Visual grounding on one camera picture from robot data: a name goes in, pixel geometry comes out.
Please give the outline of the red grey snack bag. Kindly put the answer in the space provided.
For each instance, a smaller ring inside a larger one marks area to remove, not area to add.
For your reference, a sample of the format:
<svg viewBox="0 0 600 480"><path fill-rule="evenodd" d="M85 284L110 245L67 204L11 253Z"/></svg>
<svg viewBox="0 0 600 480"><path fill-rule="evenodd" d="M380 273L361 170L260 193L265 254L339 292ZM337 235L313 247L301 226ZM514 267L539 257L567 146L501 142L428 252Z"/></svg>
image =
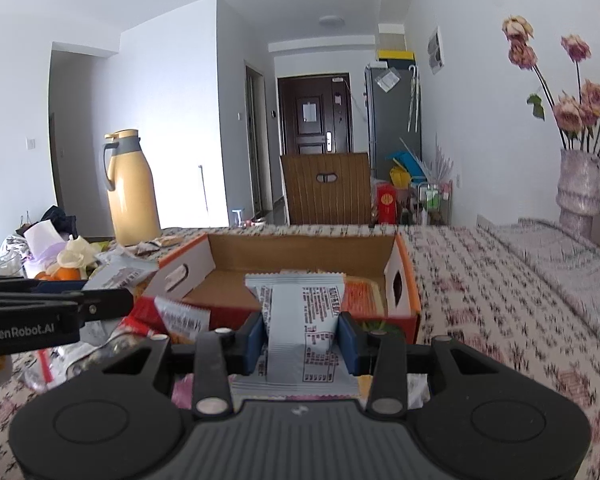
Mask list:
<svg viewBox="0 0 600 480"><path fill-rule="evenodd" d="M87 340L35 352L36 364L23 380L37 392L45 392L92 367L143 342L157 332L126 316L116 327L111 321L88 323L81 330Z"/></svg>

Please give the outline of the long orange snack pack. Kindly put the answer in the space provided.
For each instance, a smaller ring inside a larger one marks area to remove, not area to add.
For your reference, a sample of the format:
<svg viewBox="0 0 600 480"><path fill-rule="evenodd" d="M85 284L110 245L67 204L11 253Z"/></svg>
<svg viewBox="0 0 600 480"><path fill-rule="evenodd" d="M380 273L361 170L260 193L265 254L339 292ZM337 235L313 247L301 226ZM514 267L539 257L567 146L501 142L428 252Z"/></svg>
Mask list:
<svg viewBox="0 0 600 480"><path fill-rule="evenodd" d="M368 278L347 276L341 310L357 316L384 316L385 307L378 284Z"/></svg>

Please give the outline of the white snack pack back side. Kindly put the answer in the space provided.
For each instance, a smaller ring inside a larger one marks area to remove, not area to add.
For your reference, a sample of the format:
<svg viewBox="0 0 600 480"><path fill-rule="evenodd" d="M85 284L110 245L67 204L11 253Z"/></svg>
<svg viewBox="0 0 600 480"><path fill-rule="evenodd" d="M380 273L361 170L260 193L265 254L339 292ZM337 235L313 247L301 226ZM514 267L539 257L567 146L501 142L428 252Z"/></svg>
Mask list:
<svg viewBox="0 0 600 480"><path fill-rule="evenodd" d="M335 344L344 294L340 273L248 274L245 285L260 302L268 342L256 370L235 376L239 399L356 398Z"/></svg>

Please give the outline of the orange mandarin back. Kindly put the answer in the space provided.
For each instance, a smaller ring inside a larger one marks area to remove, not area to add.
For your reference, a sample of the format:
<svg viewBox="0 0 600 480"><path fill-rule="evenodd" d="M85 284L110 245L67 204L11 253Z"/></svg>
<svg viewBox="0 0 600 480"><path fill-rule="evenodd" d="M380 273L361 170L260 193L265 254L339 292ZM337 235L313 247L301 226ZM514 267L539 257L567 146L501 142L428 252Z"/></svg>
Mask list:
<svg viewBox="0 0 600 480"><path fill-rule="evenodd" d="M83 272L75 268L57 268L55 271L43 271L35 275L40 281L82 281Z"/></svg>

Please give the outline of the white cloth flower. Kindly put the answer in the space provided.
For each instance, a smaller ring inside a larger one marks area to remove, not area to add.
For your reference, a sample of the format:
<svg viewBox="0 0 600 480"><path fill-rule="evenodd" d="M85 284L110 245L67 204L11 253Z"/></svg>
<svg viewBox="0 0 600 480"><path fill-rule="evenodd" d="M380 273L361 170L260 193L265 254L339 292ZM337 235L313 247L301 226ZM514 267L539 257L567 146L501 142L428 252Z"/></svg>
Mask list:
<svg viewBox="0 0 600 480"><path fill-rule="evenodd" d="M86 269L96 262L99 253L99 244L90 243L79 236L75 240L68 240L65 248L58 252L56 262L64 269Z"/></svg>

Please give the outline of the white oat crisp pack leaning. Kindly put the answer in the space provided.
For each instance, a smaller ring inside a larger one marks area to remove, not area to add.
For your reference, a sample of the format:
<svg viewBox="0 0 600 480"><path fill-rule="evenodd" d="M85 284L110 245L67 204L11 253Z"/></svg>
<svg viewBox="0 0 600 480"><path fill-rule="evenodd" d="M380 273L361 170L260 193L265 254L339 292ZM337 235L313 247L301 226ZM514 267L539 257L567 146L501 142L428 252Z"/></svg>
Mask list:
<svg viewBox="0 0 600 480"><path fill-rule="evenodd" d="M207 309L160 297L154 299L154 305L174 344L192 344L209 330L211 312Z"/></svg>

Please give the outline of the yellow thermos jug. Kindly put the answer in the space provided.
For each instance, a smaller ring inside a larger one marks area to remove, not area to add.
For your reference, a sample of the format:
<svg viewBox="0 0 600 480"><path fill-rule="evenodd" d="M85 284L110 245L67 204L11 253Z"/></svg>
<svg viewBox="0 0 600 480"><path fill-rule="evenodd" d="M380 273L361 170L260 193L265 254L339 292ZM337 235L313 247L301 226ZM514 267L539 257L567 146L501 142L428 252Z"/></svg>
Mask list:
<svg viewBox="0 0 600 480"><path fill-rule="evenodd" d="M104 176L114 237L134 246L161 233L154 179L136 129L106 134Z"/></svg>

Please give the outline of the red gift box on floor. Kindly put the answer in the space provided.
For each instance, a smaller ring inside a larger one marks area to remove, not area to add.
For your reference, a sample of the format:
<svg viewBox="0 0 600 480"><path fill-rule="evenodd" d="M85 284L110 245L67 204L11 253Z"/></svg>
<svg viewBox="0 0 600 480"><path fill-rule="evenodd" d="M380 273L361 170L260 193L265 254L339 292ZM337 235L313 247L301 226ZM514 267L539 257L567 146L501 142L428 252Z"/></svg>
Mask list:
<svg viewBox="0 0 600 480"><path fill-rule="evenodd" d="M396 224L398 204L396 189L388 182L379 183L376 188L377 220L379 224Z"/></svg>

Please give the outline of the pink textured flower vase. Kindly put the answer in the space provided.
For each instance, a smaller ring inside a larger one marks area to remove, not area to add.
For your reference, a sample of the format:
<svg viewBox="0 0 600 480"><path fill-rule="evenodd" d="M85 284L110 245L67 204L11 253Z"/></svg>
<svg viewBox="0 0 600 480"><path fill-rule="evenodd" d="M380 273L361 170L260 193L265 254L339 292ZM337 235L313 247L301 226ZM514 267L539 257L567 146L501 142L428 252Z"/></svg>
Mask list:
<svg viewBox="0 0 600 480"><path fill-rule="evenodd" d="M559 224L589 240L594 218L600 213L600 156L560 151L556 203Z"/></svg>

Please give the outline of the wooden chair back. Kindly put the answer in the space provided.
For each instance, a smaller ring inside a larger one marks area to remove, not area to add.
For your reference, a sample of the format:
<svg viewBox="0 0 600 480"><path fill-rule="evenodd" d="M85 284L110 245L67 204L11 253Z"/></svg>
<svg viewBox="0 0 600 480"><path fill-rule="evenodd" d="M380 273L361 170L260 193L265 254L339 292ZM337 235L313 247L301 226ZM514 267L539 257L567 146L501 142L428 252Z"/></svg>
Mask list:
<svg viewBox="0 0 600 480"><path fill-rule="evenodd" d="M282 166L290 224L372 222L366 153L283 155Z"/></svg>

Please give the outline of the grey refrigerator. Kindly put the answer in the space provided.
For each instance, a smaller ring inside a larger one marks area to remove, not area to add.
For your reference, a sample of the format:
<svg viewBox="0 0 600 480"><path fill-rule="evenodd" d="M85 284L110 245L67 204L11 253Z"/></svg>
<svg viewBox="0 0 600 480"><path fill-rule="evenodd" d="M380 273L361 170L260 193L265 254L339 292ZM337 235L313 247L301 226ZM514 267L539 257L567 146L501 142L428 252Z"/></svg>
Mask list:
<svg viewBox="0 0 600 480"><path fill-rule="evenodd" d="M422 156L419 72L414 60L387 58L365 69L370 169L389 180L396 154L410 150Z"/></svg>

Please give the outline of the dark brown entrance door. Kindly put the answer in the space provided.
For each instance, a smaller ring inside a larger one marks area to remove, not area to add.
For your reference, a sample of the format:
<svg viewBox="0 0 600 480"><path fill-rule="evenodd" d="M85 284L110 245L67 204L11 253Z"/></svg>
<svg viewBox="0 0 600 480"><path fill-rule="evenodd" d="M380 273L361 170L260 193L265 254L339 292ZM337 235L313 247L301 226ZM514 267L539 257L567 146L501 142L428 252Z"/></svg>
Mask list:
<svg viewBox="0 0 600 480"><path fill-rule="evenodd" d="M286 77L277 83L284 155L352 151L347 74Z"/></svg>

